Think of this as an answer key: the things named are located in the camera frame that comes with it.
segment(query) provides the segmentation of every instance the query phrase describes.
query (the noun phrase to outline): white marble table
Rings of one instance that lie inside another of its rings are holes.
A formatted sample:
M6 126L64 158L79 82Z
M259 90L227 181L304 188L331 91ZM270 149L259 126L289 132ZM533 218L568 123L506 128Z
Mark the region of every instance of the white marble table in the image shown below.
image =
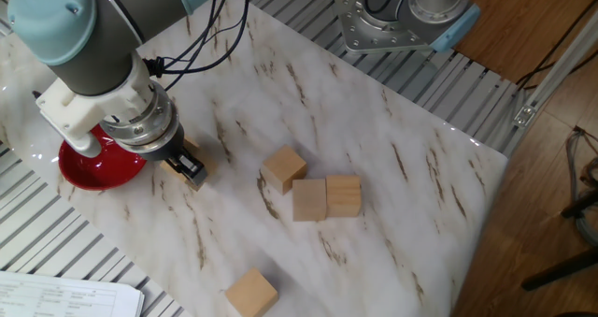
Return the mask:
M242 4L230 0L219 27ZM140 52L180 53L208 11ZM234 38L218 35L198 65ZM70 185L57 164L62 140L31 96L53 79L15 36L0 40L0 140L192 315L233 315L223 291L251 267L278 289L268 316L449 315L506 158L259 9L229 60L170 92L186 133L220 163L198 193L153 164L115 190ZM291 193L259 175L283 144L307 160L308 178L360 175L360 217L294 223Z

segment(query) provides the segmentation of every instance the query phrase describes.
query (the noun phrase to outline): metal floor grate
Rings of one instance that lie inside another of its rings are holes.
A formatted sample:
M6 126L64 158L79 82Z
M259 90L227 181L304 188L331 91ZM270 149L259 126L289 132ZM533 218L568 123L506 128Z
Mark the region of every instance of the metal floor grate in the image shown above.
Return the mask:
M347 53L332 0L251 0L303 36L405 98L509 156L516 86L457 52ZM126 283L146 295L144 317L189 316L64 199L0 145L0 267L5 271Z

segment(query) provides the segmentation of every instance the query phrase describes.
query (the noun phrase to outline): wooden block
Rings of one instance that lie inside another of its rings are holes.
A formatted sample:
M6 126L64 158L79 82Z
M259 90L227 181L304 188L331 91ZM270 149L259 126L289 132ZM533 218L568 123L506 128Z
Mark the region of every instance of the wooden block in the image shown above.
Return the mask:
M263 178L284 195L292 188L293 180L306 177L307 163L290 146L285 145L263 161L260 171Z
M327 217L356 217L362 209L362 185L359 176L327 176Z
M216 169L218 168L218 164L216 163L216 161L214 161L212 159L212 157L210 157L209 154L207 154L207 152L205 150L202 150L197 144L195 144L195 142L193 140L185 137L185 140L183 142L183 147L185 147L185 149L187 149L187 151L193 157L197 158L197 160L199 160L204 165L204 168L206 169L208 176L210 176L214 172L216 172ZM170 172L171 174L173 174L181 182L186 183L189 187L191 187L195 191L199 191L199 189L204 185L203 183L199 186L193 185L190 181L188 181L185 178L185 176L181 175L180 173L177 173L166 161L162 161L160 163L160 167L163 168L164 170Z
M326 219L326 180L292 181L292 220Z
M260 270L252 268L226 291L226 298L241 316L261 317L278 301L278 293Z

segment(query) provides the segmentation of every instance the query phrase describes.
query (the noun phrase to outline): red plate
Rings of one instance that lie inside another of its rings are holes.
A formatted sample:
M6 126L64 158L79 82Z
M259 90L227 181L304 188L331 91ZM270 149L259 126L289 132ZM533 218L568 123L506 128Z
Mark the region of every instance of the red plate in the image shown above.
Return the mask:
M139 155L121 148L100 125L93 128L92 134L102 145L97 157L82 156L66 142L58 151L58 167L64 178L80 189L104 191L121 186L146 164Z

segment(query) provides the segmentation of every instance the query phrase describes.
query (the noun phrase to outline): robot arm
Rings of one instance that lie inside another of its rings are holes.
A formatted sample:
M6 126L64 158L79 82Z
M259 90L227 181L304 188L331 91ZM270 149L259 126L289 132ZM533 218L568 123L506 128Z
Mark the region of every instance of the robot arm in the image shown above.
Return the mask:
M98 123L127 151L166 160L198 185L184 130L135 49L207 0L10 0L13 31L58 79L37 99L42 115L83 155L100 152Z

